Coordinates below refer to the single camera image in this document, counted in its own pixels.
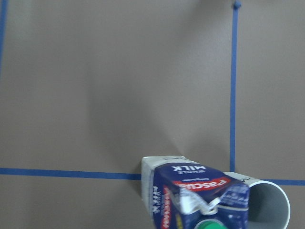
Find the blue white milk carton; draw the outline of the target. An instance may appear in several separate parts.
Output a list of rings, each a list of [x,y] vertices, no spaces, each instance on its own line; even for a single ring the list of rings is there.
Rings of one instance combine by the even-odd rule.
[[[246,229],[250,188],[183,156],[141,161],[142,200],[157,229]]]

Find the white mug with handle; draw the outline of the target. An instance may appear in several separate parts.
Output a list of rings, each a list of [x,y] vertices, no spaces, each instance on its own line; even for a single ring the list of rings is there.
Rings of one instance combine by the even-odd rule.
[[[254,177],[225,172],[250,188],[248,228],[286,229],[289,224],[291,208],[287,194],[277,184]]]

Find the blue tape line lengthwise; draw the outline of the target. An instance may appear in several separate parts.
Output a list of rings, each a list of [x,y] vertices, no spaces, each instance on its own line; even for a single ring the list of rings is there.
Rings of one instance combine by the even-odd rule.
[[[236,141],[236,76],[238,47],[238,18],[241,2],[234,0],[232,4],[232,42],[231,42],[231,79],[230,79],[230,172],[235,171],[235,141]]]

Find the blue tape line crosswise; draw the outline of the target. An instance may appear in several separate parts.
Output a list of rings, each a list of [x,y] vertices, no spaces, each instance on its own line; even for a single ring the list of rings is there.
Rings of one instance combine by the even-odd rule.
[[[135,173],[26,169],[26,168],[5,168],[5,167],[0,168],[0,174],[12,175],[12,176],[35,176],[35,177],[70,177],[70,178],[92,178],[92,179],[141,180],[141,175]]]

